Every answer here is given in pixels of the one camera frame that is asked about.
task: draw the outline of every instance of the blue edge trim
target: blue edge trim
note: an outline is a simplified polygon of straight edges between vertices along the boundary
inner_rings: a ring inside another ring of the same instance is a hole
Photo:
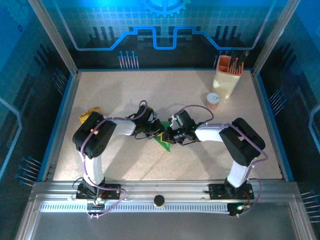
[[[162,68],[160,70],[195,70],[195,69],[212,70],[212,68],[183,68],[183,69],[181,69],[181,68],[180,69],[179,68],[177,68],[177,69],[174,69],[174,68]],[[152,71],[152,70],[159,70],[159,69],[139,69],[139,71]],[[79,69],[79,71],[80,72],[89,72],[89,71],[107,72],[107,71],[119,71],[119,69]],[[265,90],[265,87],[264,87],[264,84],[262,82],[262,78],[261,78],[260,74],[258,74],[257,79],[258,79],[258,82],[259,82],[259,85],[260,85],[260,88],[261,88],[263,100],[266,103],[265,105],[266,105],[266,108],[267,108],[267,113],[270,116],[270,121],[271,121],[271,124],[272,124],[272,128],[274,130],[275,137],[276,137],[279,149],[280,149],[280,154],[282,156],[282,160],[283,160],[283,164],[284,164],[284,168],[285,168],[284,170],[286,171],[286,174],[287,174],[287,177],[288,177],[288,181],[289,182],[294,182],[295,181],[294,180],[294,176],[292,174],[292,171],[291,171],[291,168],[290,168],[290,165],[289,165],[289,161],[288,161],[288,158],[287,158],[287,155],[286,155],[286,152],[285,152],[285,148],[284,148],[284,145],[282,143],[282,140],[281,140],[281,137],[280,137],[280,134],[279,134],[279,131],[278,131],[278,127],[277,127],[277,124],[276,124],[276,120],[275,120],[275,117],[274,117],[274,115],[272,113],[272,109],[271,109],[271,106],[269,104],[268,96],[267,96],[267,93],[266,93],[266,90]],[[41,168],[40,168],[40,171],[39,171],[39,175],[38,175],[37,180],[36,180],[37,182],[42,182],[42,178],[43,178],[43,176],[45,174],[45,171],[46,171],[46,168],[47,168],[47,164],[48,164],[48,160],[49,160],[49,154],[51,152],[52,145],[53,145],[56,133],[57,133],[58,125],[59,125],[59,122],[60,122],[60,119],[61,119],[62,111],[63,111],[63,109],[65,107],[65,104],[66,104],[66,100],[67,100],[67,96],[68,96],[68,93],[69,93],[69,89],[70,89],[70,85],[71,85],[72,80],[73,80],[73,77],[72,77],[72,75],[70,75],[68,83],[67,83],[67,86],[66,86],[66,89],[65,89],[65,92],[64,92],[64,95],[63,95],[63,98],[62,98],[62,101],[61,101],[61,104],[60,104],[60,108],[59,108],[58,114],[56,116],[56,119],[55,119],[55,122],[54,122],[54,125],[53,125],[53,129],[52,129],[52,133],[51,133],[51,136],[50,136],[50,139],[49,139],[49,142],[48,142],[48,146],[47,146],[45,154],[44,154],[43,162],[42,162],[42,165],[41,165]]]

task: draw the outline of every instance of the black knob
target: black knob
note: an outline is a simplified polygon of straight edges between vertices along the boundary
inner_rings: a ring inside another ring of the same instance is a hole
[[[154,197],[153,202],[157,207],[162,207],[165,204],[165,198],[162,195],[157,195]]]

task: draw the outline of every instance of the workbench surface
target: workbench surface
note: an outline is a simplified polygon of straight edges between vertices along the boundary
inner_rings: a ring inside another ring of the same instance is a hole
[[[83,176],[72,137],[81,125],[78,116],[88,109],[99,106],[105,116],[125,117],[137,112],[141,100],[147,100],[158,118],[167,121],[186,105],[204,105],[214,75],[214,70],[82,72],[53,179]],[[196,123],[210,117],[199,107],[186,110]],[[222,99],[213,114],[211,123],[244,118],[264,139],[269,160],[257,164],[249,177],[282,178],[249,71],[244,71],[230,98]],[[222,142],[170,147],[167,152],[154,139],[112,136],[102,154],[102,170],[107,179],[114,180],[221,180],[231,169],[233,160]]]

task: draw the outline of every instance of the green triangle object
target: green triangle object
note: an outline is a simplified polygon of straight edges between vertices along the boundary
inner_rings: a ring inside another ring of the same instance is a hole
[[[164,126],[165,129],[170,127],[170,123],[168,121],[161,121],[161,124]],[[164,147],[168,152],[170,152],[170,143],[161,141],[161,135],[154,137],[154,139]]]

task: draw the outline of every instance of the tape roll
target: tape roll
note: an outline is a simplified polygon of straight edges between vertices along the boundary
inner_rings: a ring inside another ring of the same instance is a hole
[[[214,110],[218,107],[218,104],[220,102],[220,96],[215,92],[210,92],[206,96],[206,107],[210,110]]]

